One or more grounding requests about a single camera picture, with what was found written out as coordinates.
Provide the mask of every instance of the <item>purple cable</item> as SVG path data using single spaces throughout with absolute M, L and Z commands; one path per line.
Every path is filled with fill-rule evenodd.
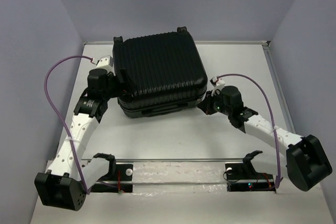
M 269 100 L 268 100 L 264 90 L 262 89 L 262 87 L 255 80 L 250 78 L 249 76 L 245 76 L 245 75 L 239 74 L 239 73 L 228 73 L 228 74 L 223 74 L 221 76 L 217 76 L 217 79 L 222 78 L 222 77 L 226 77 L 226 76 L 244 77 L 244 78 L 250 80 L 251 82 L 253 82 L 259 88 L 259 90 L 262 92 L 262 94 L 264 95 L 264 98 L 266 100 L 267 107 L 268 107 L 268 110 L 269 110 L 269 115 L 271 117 L 271 123 L 272 123 L 272 127 L 273 127 L 273 132 L 274 132 L 275 150 L 276 150 L 276 155 L 277 155 L 277 168 L 278 168 L 278 175 L 276 176 L 276 179 L 275 179 L 275 188 L 278 189 L 279 186 L 280 186 L 280 182 L 282 180 L 282 178 L 281 178 L 281 166 L 280 166 L 280 150 L 279 150 L 278 133 L 275 130 L 274 116 L 273 116 L 273 111 L 272 111 L 271 105 L 269 104 Z
M 65 131 L 67 132 L 67 135 L 69 136 L 70 138 L 70 145 L 71 145 L 71 150 L 72 150 L 72 154 L 73 154 L 73 158 L 75 160 L 75 163 L 76 163 L 76 167 L 77 167 L 77 170 L 78 170 L 78 173 L 79 173 L 79 176 L 80 176 L 80 179 L 83 183 L 83 186 L 84 186 L 84 190 L 86 192 L 86 194 L 90 194 L 90 191 L 85 183 L 85 180 L 84 180 L 84 175 L 83 175 L 83 172 L 82 172 L 82 169 L 80 168 L 80 163 L 79 163 L 79 160 L 78 160 L 78 157 L 77 157 L 77 154 L 76 154 L 76 150 L 75 150 L 75 145 L 73 144 L 73 141 L 72 141 L 72 136 L 71 136 L 71 133 L 70 133 L 70 130 L 69 130 L 69 127 L 68 125 L 66 124 L 64 118 L 62 117 L 61 113 L 58 111 L 58 109 L 55 107 L 54 103 L 52 102 L 51 98 L 50 98 L 50 95 L 49 95 L 49 92 L 48 92 L 48 79 L 49 79 L 49 76 L 51 74 L 51 72 L 58 66 L 60 65 L 61 63 L 67 61 L 67 60 L 70 60 L 70 59 L 75 59 L 75 58 L 83 58 L 83 59 L 88 59 L 92 62 L 92 58 L 90 57 L 87 57 L 87 56 L 82 56 L 82 55 L 75 55 L 75 56 L 69 56 L 63 60 L 60 60 L 59 62 L 57 62 L 56 64 L 54 64 L 50 69 L 49 71 L 47 72 L 47 75 L 44 79 L 44 93 L 46 94 L 46 98 L 50 104 L 50 106 L 52 107 L 52 109 L 55 111 L 55 113 L 57 114 L 58 118 L 61 120 L 62 124 L 63 124 L 63 127 L 65 129 Z

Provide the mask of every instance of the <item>purple hose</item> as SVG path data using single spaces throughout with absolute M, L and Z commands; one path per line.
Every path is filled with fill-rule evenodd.
M 281 166 L 280 166 L 280 150 L 279 150 L 278 134 L 277 134 L 277 131 L 275 130 L 275 122 L 274 122 L 273 111 L 272 111 L 271 105 L 269 104 L 269 100 L 268 100 L 264 90 L 262 89 L 262 87 L 255 80 L 250 78 L 249 76 L 245 76 L 245 75 L 239 74 L 239 73 L 228 73 L 228 74 L 223 74 L 221 76 L 217 76 L 217 79 L 222 78 L 222 77 L 226 77 L 226 76 L 244 77 L 244 78 L 250 80 L 251 82 L 253 82 L 259 88 L 259 90 L 262 92 L 262 94 L 264 95 L 264 98 L 266 100 L 267 107 L 268 107 L 268 110 L 269 110 L 269 115 L 271 117 L 272 127 L 274 129 L 273 131 L 274 131 L 275 150 L 276 150 L 276 155 L 277 155 L 277 168 L 278 168 L 278 175 L 276 176 L 276 179 L 275 179 L 275 188 L 278 189 L 279 186 L 280 186 L 280 182 L 282 180 L 282 178 L 281 178 Z
M 73 141 L 72 141 L 72 136 L 71 136 L 71 133 L 70 133 L 70 130 L 69 130 L 69 127 L 68 125 L 66 124 L 65 120 L 63 119 L 61 113 L 58 111 L 58 109 L 55 107 L 54 103 L 52 102 L 51 98 L 50 98 L 50 95 L 49 95 L 49 92 L 48 92 L 48 79 L 49 79 L 49 76 L 51 74 L 51 72 L 58 66 L 60 65 L 61 63 L 67 61 L 67 60 L 70 60 L 70 59 L 75 59 L 75 58 L 83 58 L 83 59 L 88 59 L 92 62 L 92 58 L 90 57 L 87 57 L 87 56 L 82 56 L 82 55 L 75 55 L 75 56 L 69 56 L 63 60 L 60 60 L 59 62 L 57 62 L 56 64 L 54 64 L 50 69 L 49 71 L 47 72 L 47 75 L 44 79 L 44 93 L 46 94 L 46 98 L 50 104 L 50 106 L 52 107 L 52 109 L 55 111 L 55 113 L 57 114 L 58 118 L 61 120 L 62 124 L 63 124 L 63 127 L 65 129 L 65 131 L 67 132 L 67 135 L 69 136 L 70 138 L 70 145 L 71 145 L 71 150 L 72 150 L 72 154 L 73 154 L 73 158 L 75 160 L 75 163 L 76 163 L 76 167 L 77 167 L 77 170 L 78 170 L 78 173 L 79 173 L 79 176 L 80 176 L 80 179 L 82 181 L 82 184 L 84 186 L 84 190 L 86 192 L 86 194 L 90 194 L 90 191 L 85 183 L 85 180 L 84 180 L 84 175 L 83 175 L 83 172 L 82 172 L 82 169 L 80 168 L 80 163 L 79 163 L 79 160 L 78 160 L 78 157 L 77 157 L 77 154 L 76 154 L 76 150 L 75 150 L 75 145 L 73 144 Z

